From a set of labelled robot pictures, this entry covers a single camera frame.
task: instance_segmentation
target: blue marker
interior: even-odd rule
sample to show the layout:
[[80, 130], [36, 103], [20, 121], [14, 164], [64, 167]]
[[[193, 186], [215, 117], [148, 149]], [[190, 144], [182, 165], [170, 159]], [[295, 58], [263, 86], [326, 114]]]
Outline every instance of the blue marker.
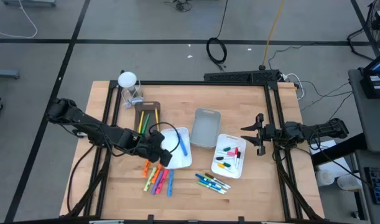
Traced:
[[155, 192], [157, 191], [157, 188], [158, 188], [158, 185], [159, 185], [159, 181], [160, 181], [160, 179], [162, 178], [162, 175], [163, 175], [163, 174], [164, 174], [163, 172], [159, 172], [159, 175], [158, 175], [157, 181], [155, 181], [155, 183], [154, 183], [154, 186], [153, 186], [153, 188], [152, 188], [151, 194], [155, 194]]
[[167, 187], [167, 196], [172, 196], [172, 188], [173, 188], [173, 170], [169, 170], [169, 185]]
[[208, 185], [209, 187], [211, 187], [211, 188], [213, 188], [213, 189], [216, 189], [216, 190], [219, 190], [219, 191], [222, 191], [222, 192], [226, 193], [225, 190], [223, 190], [223, 189], [217, 187], [217, 186], [214, 185], [214, 184], [209, 183], [208, 181], [205, 181], [205, 180], [200, 179], [200, 182], [203, 183], [203, 184]]
[[214, 183], [214, 182], [208, 180], [206, 177], [204, 177], [204, 176], [202, 176], [202, 175], [200, 175], [200, 174], [195, 174], [195, 176], [198, 177], [200, 180], [203, 180], [203, 181], [208, 182], [206, 185], [208, 185], [208, 184], [212, 184], [212, 185], [218, 187], [219, 189], [221, 189], [221, 185], [216, 184], [216, 183]]
[[180, 147], [183, 149], [183, 153], [184, 153], [184, 156], [187, 156], [187, 150], [184, 146], [184, 142], [183, 142], [183, 138], [182, 138], [182, 135], [181, 134], [178, 134], [180, 136], [180, 139], [178, 140], [180, 142]]

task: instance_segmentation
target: pencil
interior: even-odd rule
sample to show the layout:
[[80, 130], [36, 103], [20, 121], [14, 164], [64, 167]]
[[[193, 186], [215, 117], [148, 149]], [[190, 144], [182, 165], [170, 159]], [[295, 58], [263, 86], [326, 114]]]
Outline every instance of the pencil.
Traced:
[[142, 130], [141, 130], [141, 134], [144, 134], [146, 132], [148, 120], [150, 120], [150, 114], [147, 114], [146, 120], [144, 121], [144, 125], [143, 125]]
[[158, 110], [155, 108], [155, 120], [157, 121], [157, 130], [159, 131], [159, 118], [158, 118]]
[[144, 117], [144, 111], [141, 111], [141, 117], [140, 117], [140, 123], [139, 128], [137, 129], [137, 132], [140, 133], [141, 131], [141, 125], [142, 125], [142, 118]]

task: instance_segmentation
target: concrete floor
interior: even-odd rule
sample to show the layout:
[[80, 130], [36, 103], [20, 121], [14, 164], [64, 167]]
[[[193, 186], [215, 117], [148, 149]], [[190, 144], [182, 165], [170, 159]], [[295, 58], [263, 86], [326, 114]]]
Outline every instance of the concrete floor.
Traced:
[[[85, 0], [58, 0], [57, 7], [24, 5], [39, 29], [36, 39], [70, 39]], [[366, 16], [370, 1], [359, 0]], [[225, 2], [192, 1], [193, 9], [179, 13], [164, 0], [91, 0], [79, 39], [208, 39], [218, 33]], [[266, 40], [279, 0], [229, 1], [220, 39]], [[285, 3], [273, 40], [344, 41], [361, 24], [350, 1], [290, 0]], [[31, 35], [32, 27], [22, 12], [0, 2], [0, 30]], [[355, 40], [367, 41], [365, 34]], [[52, 92], [68, 44], [0, 44], [0, 68], [17, 69], [19, 80], [0, 78], [0, 222], [7, 209], [31, 150], [40, 120]], [[272, 45], [269, 57], [285, 45]], [[227, 45], [226, 71], [257, 70], [263, 45]], [[357, 47], [370, 57], [370, 47]], [[277, 54], [272, 67], [296, 73], [327, 93], [347, 82], [349, 69], [369, 62], [347, 46], [305, 46]], [[59, 97], [71, 98], [85, 109], [91, 83], [117, 79], [121, 69], [141, 80], [203, 80], [204, 73], [219, 72], [203, 44], [76, 44]], [[312, 86], [300, 107], [318, 99]], [[350, 90], [346, 86], [342, 91]], [[302, 112], [305, 124], [324, 123], [345, 96], [324, 99]], [[336, 114], [346, 123], [350, 136], [361, 132], [353, 97]], [[58, 126], [47, 126], [30, 173], [15, 221], [57, 217], [70, 172], [76, 139]], [[338, 222], [367, 223], [350, 217], [356, 210], [354, 196], [335, 186], [320, 189], [327, 218]]]

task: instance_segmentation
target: wooden tabletop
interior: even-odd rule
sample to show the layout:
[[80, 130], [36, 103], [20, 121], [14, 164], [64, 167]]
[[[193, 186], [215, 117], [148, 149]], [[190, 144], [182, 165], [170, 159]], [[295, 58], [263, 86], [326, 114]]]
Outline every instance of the wooden tabletop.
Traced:
[[[86, 113], [102, 119], [109, 82], [93, 82]], [[256, 135], [240, 128], [252, 125], [258, 113], [268, 112], [263, 87], [258, 86], [179, 86], [143, 85], [146, 101], [158, 101], [161, 105], [160, 121], [175, 127], [186, 127], [190, 132], [197, 108], [217, 110], [221, 113], [220, 133], [232, 136]], [[279, 83], [279, 94], [286, 121], [302, 122], [293, 83]], [[274, 94], [271, 92], [275, 121], [278, 123]], [[109, 113], [112, 120], [113, 105]], [[134, 108], [119, 110], [118, 126], [134, 128]], [[161, 129], [170, 128], [161, 125]], [[79, 139], [73, 165], [89, 149], [87, 139]], [[308, 150], [306, 143], [298, 145]], [[144, 192], [146, 179], [142, 178], [144, 159], [137, 156], [113, 157], [110, 163], [108, 183], [102, 218], [145, 220], [153, 214], [156, 220], [226, 220], [284, 221], [281, 193], [276, 163], [272, 160], [272, 144], [266, 143], [266, 154], [256, 155], [256, 148], [246, 143], [246, 157], [240, 179], [216, 176], [231, 186], [221, 195], [197, 184], [195, 174], [212, 174], [211, 162], [214, 149], [191, 146], [192, 165], [178, 169], [174, 174], [173, 197], [167, 196], [165, 185], [159, 195]], [[88, 187], [95, 149], [86, 156], [75, 172], [72, 186], [71, 207], [77, 203]], [[315, 212], [323, 217], [323, 209], [314, 176], [310, 156], [299, 149], [292, 150], [297, 187]], [[295, 217], [292, 195], [287, 188], [291, 216]], [[93, 196], [91, 214], [95, 213], [98, 190]], [[64, 197], [61, 214], [67, 213]]]

